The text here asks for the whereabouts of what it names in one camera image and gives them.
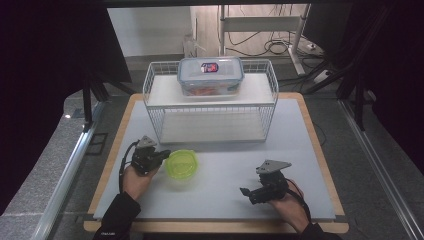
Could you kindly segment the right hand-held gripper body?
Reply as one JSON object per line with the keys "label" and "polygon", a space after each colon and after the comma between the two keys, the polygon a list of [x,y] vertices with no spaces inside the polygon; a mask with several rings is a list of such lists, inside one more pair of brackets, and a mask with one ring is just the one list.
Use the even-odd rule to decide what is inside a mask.
{"label": "right hand-held gripper body", "polygon": [[281,170],[290,166],[289,162],[265,160],[256,168],[262,184],[260,189],[264,192],[262,196],[268,197],[268,201],[282,199],[287,193],[288,183]]}

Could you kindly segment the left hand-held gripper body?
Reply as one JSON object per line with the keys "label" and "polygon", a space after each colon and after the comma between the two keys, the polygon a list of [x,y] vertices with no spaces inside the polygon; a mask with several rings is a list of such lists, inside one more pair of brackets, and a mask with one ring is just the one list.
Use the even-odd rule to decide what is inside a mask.
{"label": "left hand-held gripper body", "polygon": [[147,135],[144,135],[136,144],[131,165],[139,174],[148,174],[162,164],[162,155],[156,151],[155,146],[156,142]]}

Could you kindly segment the yellow-green round plastic container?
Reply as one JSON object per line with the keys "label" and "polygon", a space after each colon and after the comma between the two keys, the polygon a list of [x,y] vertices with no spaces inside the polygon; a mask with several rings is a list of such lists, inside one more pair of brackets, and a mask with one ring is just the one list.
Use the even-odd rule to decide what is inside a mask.
{"label": "yellow-green round plastic container", "polygon": [[175,180],[188,180],[198,169],[197,155],[193,150],[181,149],[174,151],[165,160],[167,175]]}

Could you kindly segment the white wire shelf rack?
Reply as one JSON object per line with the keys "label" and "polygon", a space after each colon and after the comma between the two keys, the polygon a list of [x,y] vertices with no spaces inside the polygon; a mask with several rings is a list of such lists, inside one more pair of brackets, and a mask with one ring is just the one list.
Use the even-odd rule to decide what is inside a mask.
{"label": "white wire shelf rack", "polygon": [[180,61],[152,62],[144,80],[144,103],[161,143],[267,138],[279,92],[270,60],[241,59],[244,80],[229,97],[184,96],[177,81]]}

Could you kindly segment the clear lidded food container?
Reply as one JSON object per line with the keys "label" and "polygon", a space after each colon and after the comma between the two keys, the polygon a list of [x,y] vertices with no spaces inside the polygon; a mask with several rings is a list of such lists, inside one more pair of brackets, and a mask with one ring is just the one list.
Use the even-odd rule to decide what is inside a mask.
{"label": "clear lidded food container", "polygon": [[177,81],[187,97],[235,96],[243,80],[238,57],[184,58],[178,64]]}

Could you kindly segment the person's left hand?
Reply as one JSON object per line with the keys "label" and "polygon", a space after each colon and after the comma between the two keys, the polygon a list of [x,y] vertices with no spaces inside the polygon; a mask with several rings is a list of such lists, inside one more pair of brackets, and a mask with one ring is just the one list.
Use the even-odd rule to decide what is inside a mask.
{"label": "person's left hand", "polygon": [[158,172],[158,168],[140,175],[133,166],[128,166],[124,170],[122,190],[133,200],[137,201],[148,189],[153,177]]}

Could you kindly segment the person's right hand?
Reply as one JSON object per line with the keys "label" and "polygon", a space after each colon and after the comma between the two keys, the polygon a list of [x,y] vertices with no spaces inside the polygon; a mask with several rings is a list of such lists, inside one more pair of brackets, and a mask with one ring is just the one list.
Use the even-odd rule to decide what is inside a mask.
{"label": "person's right hand", "polygon": [[301,234],[308,226],[309,220],[304,208],[291,194],[286,194],[280,200],[271,200],[269,204],[298,234]]}

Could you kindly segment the light grey table mat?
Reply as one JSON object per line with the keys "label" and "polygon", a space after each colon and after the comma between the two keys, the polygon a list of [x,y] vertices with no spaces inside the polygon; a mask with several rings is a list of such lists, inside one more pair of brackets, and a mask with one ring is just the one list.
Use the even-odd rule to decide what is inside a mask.
{"label": "light grey table mat", "polygon": [[304,193],[314,220],[333,220],[335,208],[321,173],[300,104],[277,102],[264,142],[188,144],[199,167],[189,180],[175,180],[164,168],[141,197],[139,220],[259,220],[278,215],[267,204],[253,205],[240,189],[261,186],[256,168],[265,160],[289,162],[282,170]]}

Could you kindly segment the black metal stand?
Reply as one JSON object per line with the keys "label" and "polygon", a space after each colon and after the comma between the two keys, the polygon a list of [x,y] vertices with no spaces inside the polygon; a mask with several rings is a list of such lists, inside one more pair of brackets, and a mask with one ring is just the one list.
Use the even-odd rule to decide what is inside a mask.
{"label": "black metal stand", "polygon": [[88,132],[93,126],[93,112],[91,106],[91,94],[100,102],[105,102],[109,99],[109,93],[104,86],[104,83],[109,83],[113,87],[127,93],[135,94],[136,91],[123,83],[113,80],[104,73],[87,73],[83,78],[83,107],[84,107],[84,127],[83,131]]}
{"label": "black metal stand", "polygon": [[340,50],[341,60],[345,61],[345,64],[342,67],[337,67],[326,79],[301,91],[304,95],[311,95],[341,79],[341,83],[336,90],[336,97],[346,100],[352,92],[355,92],[354,121],[361,130],[364,130],[365,60],[392,9],[393,6],[391,4],[378,2],[374,10],[370,12],[362,28]]}

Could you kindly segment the clear plastic holder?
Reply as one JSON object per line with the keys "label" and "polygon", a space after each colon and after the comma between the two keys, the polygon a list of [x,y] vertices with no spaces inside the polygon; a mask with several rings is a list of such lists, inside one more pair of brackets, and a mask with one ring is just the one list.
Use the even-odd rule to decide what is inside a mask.
{"label": "clear plastic holder", "polygon": [[186,34],[183,38],[183,53],[185,58],[200,57],[206,49],[200,46],[192,34]]}

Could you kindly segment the white power strip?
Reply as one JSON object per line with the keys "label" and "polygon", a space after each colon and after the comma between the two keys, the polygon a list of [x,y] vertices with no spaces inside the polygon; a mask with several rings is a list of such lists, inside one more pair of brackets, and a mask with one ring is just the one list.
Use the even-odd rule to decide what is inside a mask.
{"label": "white power strip", "polygon": [[314,82],[320,83],[323,80],[325,80],[326,78],[328,78],[331,74],[332,74],[332,72],[330,70],[324,70],[314,78]]}

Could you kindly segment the black floor frame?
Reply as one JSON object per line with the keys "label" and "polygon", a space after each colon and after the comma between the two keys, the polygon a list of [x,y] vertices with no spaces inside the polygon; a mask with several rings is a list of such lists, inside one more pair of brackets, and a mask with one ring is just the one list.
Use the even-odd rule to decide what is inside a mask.
{"label": "black floor frame", "polygon": [[106,145],[108,134],[107,133],[96,133],[92,136],[90,143],[86,150],[88,156],[99,156],[102,154]]}

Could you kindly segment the aluminium rail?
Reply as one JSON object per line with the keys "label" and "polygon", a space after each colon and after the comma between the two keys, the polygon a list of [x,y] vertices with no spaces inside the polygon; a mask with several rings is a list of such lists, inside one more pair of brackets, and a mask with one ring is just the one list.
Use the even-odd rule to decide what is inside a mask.
{"label": "aluminium rail", "polygon": [[398,187],[395,185],[393,179],[389,176],[389,172],[385,168],[366,132],[361,130],[357,125],[354,119],[354,110],[349,106],[349,103],[346,100],[339,100],[338,104],[340,105],[359,145],[364,151],[368,162],[378,178],[380,185],[388,197],[402,226],[408,234],[409,239],[424,240],[424,228],[419,226],[416,216],[413,214],[412,209],[406,202]]}
{"label": "aluminium rail", "polygon": [[85,155],[85,151],[88,148],[89,142],[96,130],[99,118],[105,107],[104,103],[98,102],[94,107],[91,108],[93,113],[92,120],[88,129],[84,129],[79,136],[79,139],[68,159],[67,164],[62,172],[61,177],[49,199],[49,202],[40,217],[40,220],[32,234],[30,240],[47,240],[54,223],[59,215],[59,211],[63,206],[68,191],[72,185],[72,182],[76,176],[82,159]]}

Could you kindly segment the white metal desk frame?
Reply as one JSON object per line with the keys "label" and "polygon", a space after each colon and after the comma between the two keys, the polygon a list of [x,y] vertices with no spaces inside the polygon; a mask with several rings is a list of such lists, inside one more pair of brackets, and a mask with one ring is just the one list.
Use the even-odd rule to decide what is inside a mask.
{"label": "white metal desk frame", "polygon": [[219,14],[219,55],[225,55],[225,34],[229,32],[275,32],[293,31],[295,39],[287,49],[293,66],[298,76],[305,76],[306,73],[298,57],[298,45],[304,26],[307,21],[311,5],[307,4],[304,11],[299,16],[275,16],[275,17],[227,17],[225,15],[225,5],[220,6]]}

